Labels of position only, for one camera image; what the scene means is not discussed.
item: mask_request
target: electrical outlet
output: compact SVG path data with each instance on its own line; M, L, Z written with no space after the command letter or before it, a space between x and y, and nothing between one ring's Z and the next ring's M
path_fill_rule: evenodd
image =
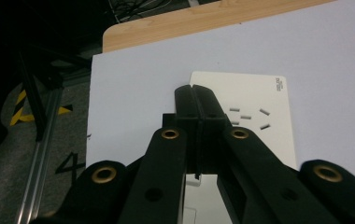
M213 90L233 126L254 131L284 164L297 169L284 77L196 71L190 84ZM199 182L187 182L184 224L232 223L216 180L202 175Z

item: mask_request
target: black and yellow hazard stripe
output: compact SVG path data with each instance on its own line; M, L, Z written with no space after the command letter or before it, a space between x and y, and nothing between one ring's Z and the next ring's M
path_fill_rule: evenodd
M14 114L12 115L11 122L9 123L10 126L16 125L22 122L29 122L34 121L35 116L32 114L23 115L23 106L25 105L26 100L26 90L24 88L21 89L21 92L18 96L17 103L15 104ZM65 105L59 107L58 115L69 113L73 111L72 105Z

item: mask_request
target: outlet faceplate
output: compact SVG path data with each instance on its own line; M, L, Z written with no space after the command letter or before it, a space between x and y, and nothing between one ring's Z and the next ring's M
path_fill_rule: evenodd
M210 88L234 126L249 128L291 168L297 169L286 79L236 73L192 73L191 85ZM184 224L232 223L215 175L187 175Z

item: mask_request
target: wooden edge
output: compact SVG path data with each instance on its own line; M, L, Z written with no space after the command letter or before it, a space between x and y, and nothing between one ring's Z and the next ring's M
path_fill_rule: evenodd
M111 26L103 52L252 21L335 0L228 0L164 13Z

